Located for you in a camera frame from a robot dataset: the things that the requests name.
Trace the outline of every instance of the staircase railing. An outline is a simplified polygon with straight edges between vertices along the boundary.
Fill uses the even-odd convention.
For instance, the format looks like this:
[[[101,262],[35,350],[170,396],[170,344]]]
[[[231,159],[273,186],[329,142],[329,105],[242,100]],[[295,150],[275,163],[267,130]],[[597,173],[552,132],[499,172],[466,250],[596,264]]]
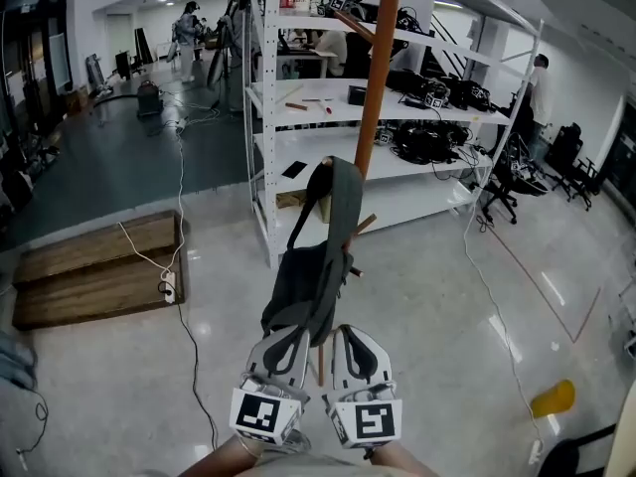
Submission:
[[[437,34],[437,36],[439,36],[441,40],[446,41],[447,43],[452,43],[455,45],[457,44],[457,41],[455,41],[455,38],[450,34],[450,32],[448,32],[446,27],[444,27],[441,21],[439,21],[437,16],[435,16],[434,14],[432,15],[432,19],[430,20],[430,26],[432,27],[435,34]],[[451,66],[453,67],[453,70],[455,71],[455,73],[462,79],[464,77],[464,73],[466,72],[466,61],[465,60],[462,61],[461,57],[457,55],[456,53],[452,54],[453,57],[455,58],[455,61],[461,68],[459,69],[457,68],[453,60],[450,58],[450,55],[448,54],[447,51],[444,51],[443,54],[448,60],[448,62],[451,64]]]

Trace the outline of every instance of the gray floor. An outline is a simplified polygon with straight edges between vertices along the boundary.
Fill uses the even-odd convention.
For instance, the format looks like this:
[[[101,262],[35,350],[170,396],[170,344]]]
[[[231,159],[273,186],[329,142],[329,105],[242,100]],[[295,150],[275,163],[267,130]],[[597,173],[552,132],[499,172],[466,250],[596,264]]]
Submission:
[[[497,204],[494,231],[468,233],[469,251],[499,301],[528,398],[568,378],[574,407],[539,419],[546,450],[616,421],[634,379],[621,351],[636,288],[618,292],[634,269],[633,229],[605,198],[586,213],[562,192],[520,197],[519,223]],[[200,345],[199,390],[220,430],[231,432],[232,389],[251,346],[274,271],[249,210],[245,184],[185,197],[187,284],[184,312]],[[175,201],[156,202],[112,221]],[[402,442],[442,477],[534,476],[528,458],[537,435],[511,372],[496,310],[464,253],[469,214],[442,213],[355,240],[365,272],[351,278],[336,322],[371,333],[389,351],[404,401]],[[3,298],[8,326],[14,292]],[[175,475],[210,450],[210,427],[192,396],[193,349],[176,308],[34,331],[38,378],[51,409],[41,446],[28,457],[34,475]],[[320,390],[302,430],[315,452],[362,463],[339,448]],[[23,475],[15,447],[40,429],[35,398],[0,383],[0,465]],[[585,451],[581,469],[602,465],[607,444]]]
[[[174,129],[157,132],[168,120],[210,114],[179,107],[182,103],[209,106],[216,100],[204,87],[208,65],[195,63],[193,83],[181,83],[179,72],[162,62],[148,66],[148,74],[117,87],[115,93],[136,93],[144,80],[152,80],[174,93],[163,96],[166,107],[160,116],[139,120],[136,99],[127,98],[107,102],[93,114],[85,111],[65,120],[60,125],[60,158],[37,182],[33,200],[12,219],[1,248],[176,196],[180,157]],[[228,114],[223,104],[219,109],[216,120],[183,133],[185,193],[244,182],[247,177],[242,115]]]

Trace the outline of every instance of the wooden step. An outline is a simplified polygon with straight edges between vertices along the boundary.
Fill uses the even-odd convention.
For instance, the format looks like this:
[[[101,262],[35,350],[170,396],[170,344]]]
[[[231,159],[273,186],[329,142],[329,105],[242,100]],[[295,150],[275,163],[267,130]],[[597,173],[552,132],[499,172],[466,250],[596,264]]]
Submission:
[[[174,211],[162,212],[123,224],[137,250],[149,257],[174,252],[179,227]],[[25,252],[14,274],[17,290],[56,276],[84,274],[120,262],[138,261],[130,241],[119,225],[90,232]]]
[[[155,261],[167,265],[171,258],[172,252],[168,252]],[[172,270],[177,276],[177,300],[183,302],[181,259],[175,260]],[[18,292],[13,325],[32,330],[164,307],[168,304],[158,289],[160,273],[152,263],[139,260],[31,283]]]

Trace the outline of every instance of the white floor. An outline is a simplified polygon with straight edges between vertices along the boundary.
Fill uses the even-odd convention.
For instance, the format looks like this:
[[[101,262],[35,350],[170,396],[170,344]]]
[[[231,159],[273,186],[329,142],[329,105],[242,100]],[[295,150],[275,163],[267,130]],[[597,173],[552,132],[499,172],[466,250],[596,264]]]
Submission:
[[[603,195],[593,203],[586,213],[559,191],[520,197],[516,226],[493,209],[496,235],[480,234],[476,223],[468,235],[501,305],[525,394],[532,398],[564,378],[576,386],[571,411],[538,421],[547,448],[613,423],[634,378],[621,352],[630,317],[617,296],[636,272],[634,238]],[[199,390],[223,441],[231,434],[232,388],[261,337],[275,272],[265,264],[246,185],[188,195],[184,205],[184,312],[201,351]],[[166,206],[174,201],[81,230]],[[496,330],[495,307],[464,253],[468,216],[443,213],[357,239],[352,252],[365,276],[348,281],[336,322],[366,330],[389,351],[404,400],[402,442],[441,476],[535,475],[528,457],[537,436]],[[7,267],[15,262],[4,258]],[[636,288],[631,294],[636,301]],[[13,297],[11,290],[3,303]],[[5,328],[10,318],[6,307]],[[210,450],[210,427],[191,392],[194,351],[176,307],[27,337],[39,354],[40,390],[51,410],[46,435],[28,457],[33,475],[174,475]],[[311,376],[307,387],[314,400],[302,429],[314,449],[361,461],[360,451],[339,449]],[[2,475],[24,475],[15,448],[38,435],[35,398],[2,382],[0,404]],[[589,464],[602,464],[606,451],[590,451]]]

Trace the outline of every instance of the yellow object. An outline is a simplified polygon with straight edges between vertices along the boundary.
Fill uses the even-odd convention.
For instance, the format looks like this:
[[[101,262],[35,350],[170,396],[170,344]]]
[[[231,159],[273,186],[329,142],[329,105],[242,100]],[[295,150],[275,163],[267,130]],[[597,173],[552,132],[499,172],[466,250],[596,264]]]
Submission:
[[[551,413],[568,411],[574,405],[576,389],[570,380],[562,380],[551,389],[539,394],[530,403],[535,418]]]

